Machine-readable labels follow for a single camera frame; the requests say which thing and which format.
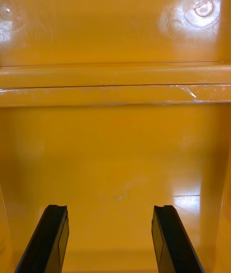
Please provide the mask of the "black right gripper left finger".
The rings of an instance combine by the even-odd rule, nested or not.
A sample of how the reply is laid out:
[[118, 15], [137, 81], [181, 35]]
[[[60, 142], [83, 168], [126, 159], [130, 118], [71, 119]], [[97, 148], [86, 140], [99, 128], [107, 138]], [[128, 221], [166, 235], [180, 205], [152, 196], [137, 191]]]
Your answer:
[[48, 205], [15, 269], [16, 273], [60, 273], [69, 237], [67, 206]]

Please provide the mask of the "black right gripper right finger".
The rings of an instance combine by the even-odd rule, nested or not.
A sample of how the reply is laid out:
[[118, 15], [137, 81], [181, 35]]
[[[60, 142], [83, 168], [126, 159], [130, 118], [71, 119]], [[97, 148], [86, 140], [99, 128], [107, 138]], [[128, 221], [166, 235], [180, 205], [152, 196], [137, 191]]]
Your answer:
[[172, 205], [154, 206], [152, 239], [160, 273], [203, 273], [204, 269]]

